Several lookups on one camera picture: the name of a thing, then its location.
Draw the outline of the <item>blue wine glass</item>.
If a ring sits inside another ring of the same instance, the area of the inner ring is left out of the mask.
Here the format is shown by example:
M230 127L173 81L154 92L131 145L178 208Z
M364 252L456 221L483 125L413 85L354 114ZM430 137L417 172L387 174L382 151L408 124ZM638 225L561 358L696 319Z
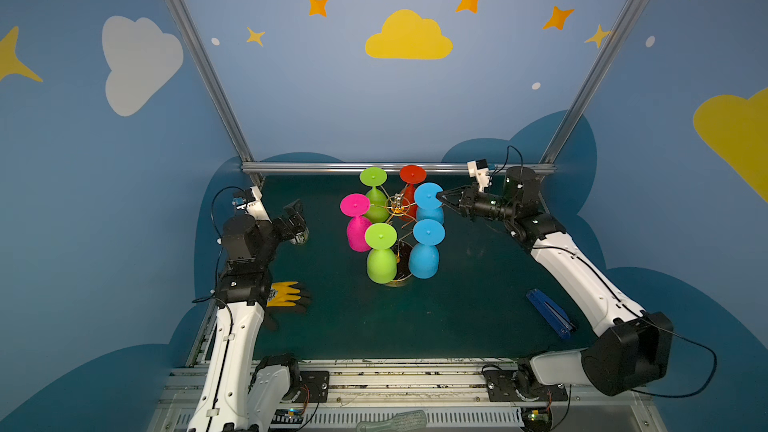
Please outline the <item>blue wine glass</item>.
M416 244L409 257L409 271L419 279L433 277L439 268L439 251L437 246L445 239L443 225L433 219L420 220L413 227L413 237Z
M416 218L418 221L434 220L440 224L444 223L442 202L437 198L437 194L442 191L443 188L434 182L425 182L416 188L414 200L417 206Z

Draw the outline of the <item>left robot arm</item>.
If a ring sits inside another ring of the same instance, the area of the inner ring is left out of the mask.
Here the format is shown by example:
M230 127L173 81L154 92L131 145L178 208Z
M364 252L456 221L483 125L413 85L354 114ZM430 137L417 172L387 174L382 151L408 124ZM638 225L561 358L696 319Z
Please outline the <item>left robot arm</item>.
M189 431L267 431L278 406L298 396L301 377L293 354L252 363L272 287L270 263L280 244L306 231L299 200L275 219L248 212L224 223L227 262L210 297L217 307L215 341Z

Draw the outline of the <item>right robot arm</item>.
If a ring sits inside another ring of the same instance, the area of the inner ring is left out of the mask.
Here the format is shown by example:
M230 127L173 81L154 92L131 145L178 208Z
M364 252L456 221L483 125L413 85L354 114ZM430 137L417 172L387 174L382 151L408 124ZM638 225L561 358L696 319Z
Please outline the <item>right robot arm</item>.
M441 191L437 199L469 218L497 220L568 293L597 339L588 348L542 353L522 360L515 375L520 396L536 399L550 386L592 386L616 396L663 378L668 370L673 324L649 314L616 287L577 247L566 228L545 209L540 180L528 167L506 171L503 192L486 192L488 174L476 184Z

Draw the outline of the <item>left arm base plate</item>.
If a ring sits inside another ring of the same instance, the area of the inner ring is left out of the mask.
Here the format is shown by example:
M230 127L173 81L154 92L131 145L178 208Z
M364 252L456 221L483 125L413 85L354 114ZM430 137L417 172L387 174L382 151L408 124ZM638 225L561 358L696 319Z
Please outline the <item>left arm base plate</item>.
M285 396L283 403L303 404L306 397L309 403L326 403L330 391L330 373L327 370L299 372L301 383L295 392Z

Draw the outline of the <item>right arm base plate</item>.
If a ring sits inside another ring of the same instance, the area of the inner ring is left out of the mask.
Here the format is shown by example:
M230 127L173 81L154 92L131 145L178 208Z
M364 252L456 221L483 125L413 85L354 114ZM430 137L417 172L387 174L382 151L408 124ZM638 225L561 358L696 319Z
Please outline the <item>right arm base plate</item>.
M568 392L561 385L543 385L532 372L487 368L481 371L491 402L566 402Z

